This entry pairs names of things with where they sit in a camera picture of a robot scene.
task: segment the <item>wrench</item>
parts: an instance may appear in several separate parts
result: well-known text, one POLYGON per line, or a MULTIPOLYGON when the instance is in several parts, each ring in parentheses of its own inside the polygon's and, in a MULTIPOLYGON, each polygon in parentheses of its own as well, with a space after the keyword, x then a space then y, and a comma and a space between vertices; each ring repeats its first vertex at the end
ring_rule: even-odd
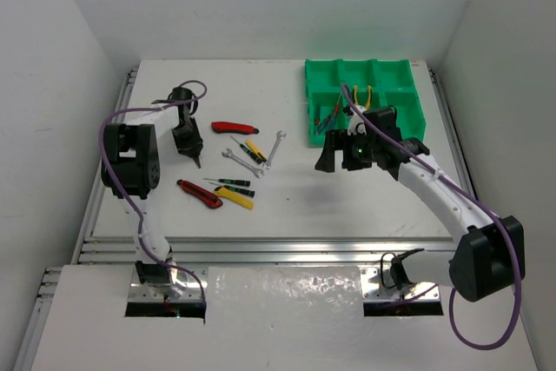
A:
POLYGON ((241 158, 235 156, 230 148, 227 148, 225 151, 223 151, 222 156, 226 158, 231 158, 232 160, 234 160, 235 162, 237 162, 238 164, 242 165, 243 167, 251 171, 253 174, 255 174, 255 177, 257 178, 261 178, 261 176, 264 176, 264 171, 262 169, 253 167, 251 164, 247 164, 241 158))
POLYGON ((275 153, 276 150, 278 149, 278 145, 280 145, 280 142, 282 139, 284 139, 286 137, 286 133, 282 132, 281 130, 279 130, 278 132, 276 132, 276 142, 275 142, 275 146, 272 147, 272 151, 270 151, 270 155, 267 158, 267 161, 264 162, 262 164, 262 166, 265 169, 269 169, 270 168, 270 164, 272 163, 272 159, 275 157, 275 153))

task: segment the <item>small screwdriver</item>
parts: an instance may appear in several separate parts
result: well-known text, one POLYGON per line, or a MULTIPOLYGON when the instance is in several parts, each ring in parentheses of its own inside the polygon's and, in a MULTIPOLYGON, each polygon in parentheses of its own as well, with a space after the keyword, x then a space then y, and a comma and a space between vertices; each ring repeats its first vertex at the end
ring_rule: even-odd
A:
POLYGON ((334 129, 334 126, 336 126, 336 118, 338 117, 339 112, 340 112, 340 104, 336 104, 334 106, 334 112, 332 114, 332 117, 330 118, 330 121, 328 121, 328 130, 332 130, 334 129))
POLYGON ((208 183, 214 184, 215 186, 218 187, 224 187, 225 189, 234 191, 235 193, 239 193, 240 195, 248 195, 249 197, 255 197, 255 192, 253 190, 240 189, 239 187, 234 187, 234 186, 222 186, 217 182, 208 182, 208 183))
POLYGON ((230 180, 229 178, 203 178, 209 182, 223 182, 224 184, 234 184, 236 186, 249 187, 251 182, 249 180, 230 180))
POLYGON ((234 141, 237 142, 237 144, 240 146, 240 148, 245 151, 245 153, 251 157, 251 159, 253 161, 255 161, 257 164, 262 164, 262 159, 255 153, 253 152, 251 149, 247 148, 247 146, 245 146, 244 144, 242 144, 241 142, 239 142, 237 139, 235 139, 233 136, 231 136, 230 138, 232 138, 234 141))

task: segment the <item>pliers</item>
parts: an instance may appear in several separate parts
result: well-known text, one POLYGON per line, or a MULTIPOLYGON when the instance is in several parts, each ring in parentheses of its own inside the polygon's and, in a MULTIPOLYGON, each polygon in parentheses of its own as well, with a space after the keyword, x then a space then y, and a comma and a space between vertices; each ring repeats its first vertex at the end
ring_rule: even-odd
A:
MULTIPOLYGON (((357 86, 354 86, 354 101, 356 105, 360 106, 359 101, 357 100, 357 90, 358 90, 357 86)), ((371 107, 371 97, 373 96, 373 88, 371 86, 367 86, 367 93, 368 96, 367 96, 367 102, 365 103, 365 109, 371 107)))

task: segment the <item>green-handled screwdriver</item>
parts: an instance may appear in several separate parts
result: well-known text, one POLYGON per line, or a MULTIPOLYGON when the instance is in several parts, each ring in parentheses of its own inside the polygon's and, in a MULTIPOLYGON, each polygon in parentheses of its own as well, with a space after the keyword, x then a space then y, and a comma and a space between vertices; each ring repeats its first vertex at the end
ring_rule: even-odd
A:
POLYGON ((247 145, 244 145, 243 143, 239 142, 237 139, 235 139, 233 136, 231 136, 230 138, 232 138, 234 141, 237 142, 237 144, 240 146, 240 148, 245 151, 245 153, 251 157, 251 159, 253 161, 255 161, 257 164, 262 164, 262 159, 255 153, 253 152, 251 149, 249 149, 247 147, 247 145))
POLYGON ((218 184, 217 182, 209 182, 209 183, 214 184, 215 186, 218 186, 218 187, 224 187, 225 189, 228 189, 230 191, 234 191, 235 193, 239 193, 240 195, 248 195, 249 197, 254 197, 255 196, 255 192, 253 190, 240 189, 239 187, 234 187, 234 186, 222 186, 221 184, 218 184))
POLYGON ((203 178, 209 182, 223 182, 224 184, 234 184, 235 186, 249 187, 251 182, 249 180, 230 180, 229 178, 203 178))

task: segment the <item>green storage bin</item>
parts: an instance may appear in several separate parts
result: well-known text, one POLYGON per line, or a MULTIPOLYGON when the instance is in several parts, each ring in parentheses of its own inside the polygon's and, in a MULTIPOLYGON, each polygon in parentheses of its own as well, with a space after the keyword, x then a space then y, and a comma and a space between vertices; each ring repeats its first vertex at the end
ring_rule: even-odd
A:
MULTIPOLYGON (((326 130, 316 135, 316 119, 330 115, 340 95, 340 83, 351 89, 356 85, 360 104, 367 101, 367 86, 372 86, 371 108, 394 106, 398 110, 398 126, 402 137, 423 140, 425 117, 420 107, 411 65, 402 61, 314 61, 305 62, 306 94, 309 113, 309 145, 321 147, 326 130)), ((340 97, 341 109, 348 103, 340 97)), ((347 129, 349 119, 342 111, 336 119, 335 129, 347 129)))

